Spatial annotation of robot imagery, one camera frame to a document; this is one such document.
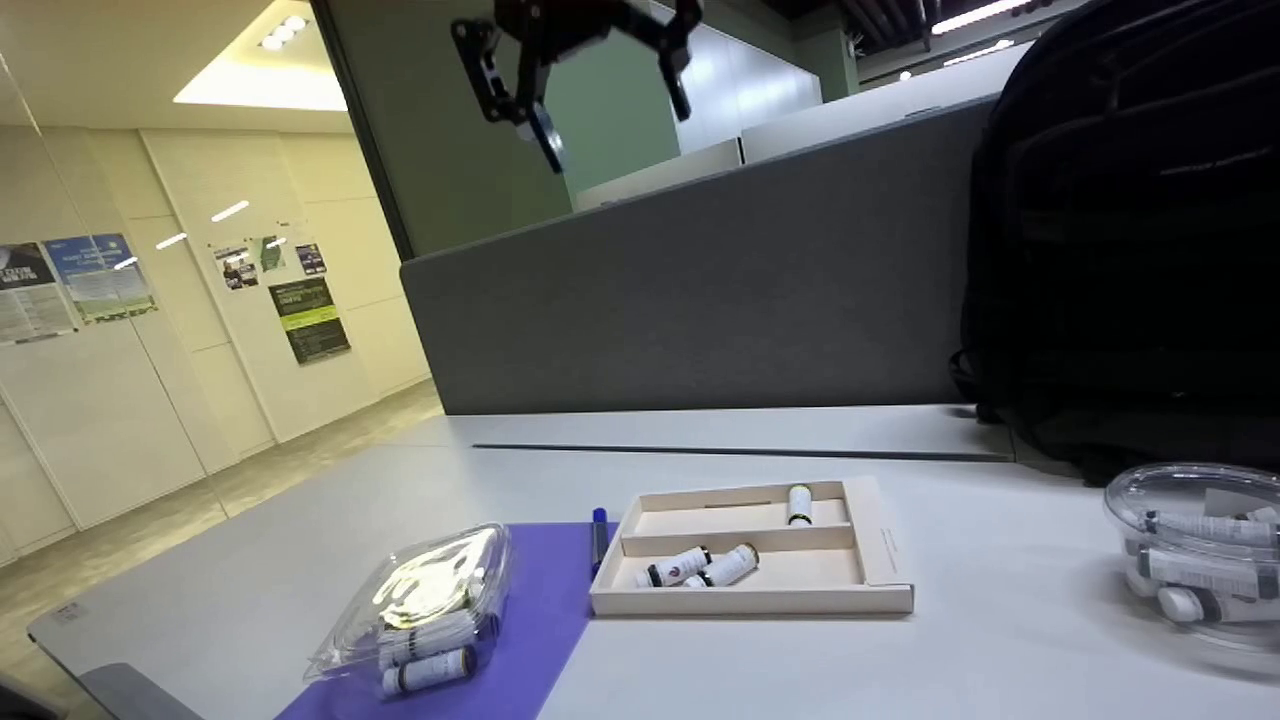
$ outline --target white wall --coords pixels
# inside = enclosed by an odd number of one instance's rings
[[[3,129],[0,161],[3,242],[124,232],[145,253],[169,217],[126,130]],[[165,317],[0,344],[0,396],[78,526],[205,477],[145,344],[181,332],[181,275],[154,301]]]
[[[797,19],[797,63],[818,77],[827,104],[856,93],[856,54],[836,4]]]
[[[69,535],[72,513],[0,401],[0,563]]]
[[[691,117],[676,122],[681,153],[705,153],[739,130],[824,104],[818,79],[726,32],[699,27],[682,88]]]
[[[549,112],[564,135],[569,190],[681,155],[657,54],[618,32],[557,63]]]
[[[394,278],[399,258],[347,135],[148,130],[145,139],[276,441],[297,441],[429,376]],[[213,211],[236,200],[246,209],[213,222]],[[272,232],[283,237],[288,266],[258,278],[299,278],[297,242],[316,241],[352,350],[297,364],[267,287],[222,287],[217,253]]]
[[[0,344],[0,563],[429,381],[352,135],[0,129],[0,242],[124,232],[161,313]],[[213,227],[208,203],[250,211]],[[299,368],[267,287],[217,246],[292,222],[326,256],[352,350]]]
[[[797,23],[764,0],[705,0],[705,23],[797,63]]]

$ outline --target ceiling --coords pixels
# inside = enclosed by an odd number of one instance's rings
[[[0,122],[347,130],[342,112],[170,104],[267,4],[0,0]]]
[[[778,16],[809,16],[824,4],[836,4],[845,10],[846,34],[862,51],[920,43],[931,34],[931,23],[943,16],[958,16],[967,9],[981,9],[987,0],[769,0]]]

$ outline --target wooden tray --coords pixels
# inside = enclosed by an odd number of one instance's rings
[[[788,493],[812,493],[812,526],[788,523]],[[873,483],[797,480],[638,496],[591,585],[596,614],[906,614],[915,585]],[[737,589],[651,589],[647,563],[705,543],[753,543],[759,569]]]

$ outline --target blue mat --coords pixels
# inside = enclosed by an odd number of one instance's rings
[[[586,627],[591,526],[510,523],[506,603],[479,672],[407,701],[379,701],[377,669],[310,682],[280,720],[530,720]]]

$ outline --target wall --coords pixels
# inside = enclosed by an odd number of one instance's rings
[[[276,441],[297,441],[425,381],[425,350],[394,285],[399,258],[347,135],[148,130],[145,145],[181,222],[191,232],[186,253],[230,347],[250,368],[246,384]],[[213,211],[236,200],[246,200],[246,209],[213,222]],[[265,287],[228,290],[217,256],[258,237],[283,237],[288,258],[283,273],[265,273],[265,285],[299,278],[297,242],[321,241],[330,265],[326,290],[354,350],[299,368],[272,295]]]
[[[341,77],[352,72],[367,130],[365,153],[399,190],[394,209],[416,256],[438,256],[514,227],[569,217],[569,186],[530,139],[484,122],[446,39],[457,16],[489,16],[489,0],[316,0]]]
[[[754,122],[788,120],[798,107],[818,104],[818,84],[812,72],[737,34],[699,27],[686,43],[691,63],[682,67],[682,88],[691,117],[676,122],[681,153],[714,147]]]
[[[788,63],[798,63],[797,54],[797,27],[788,16],[769,9],[764,0],[708,0],[705,4],[705,23],[754,43],[759,51],[770,51]]]
[[[827,104],[858,88],[836,4],[797,19],[797,63],[818,77]]]
[[[33,445],[0,401],[0,563],[69,535],[72,513],[48,483]]]
[[[0,344],[0,560],[429,376],[352,135],[0,129],[0,165],[0,242],[124,232],[161,306]],[[213,227],[221,190],[265,217]],[[217,266],[221,242],[280,221],[324,242],[352,338],[316,368],[297,368],[267,290],[228,290]]]
[[[982,112],[407,265],[444,407],[952,401]]]
[[[557,63],[549,112],[572,194],[681,155],[657,54],[618,32]]]

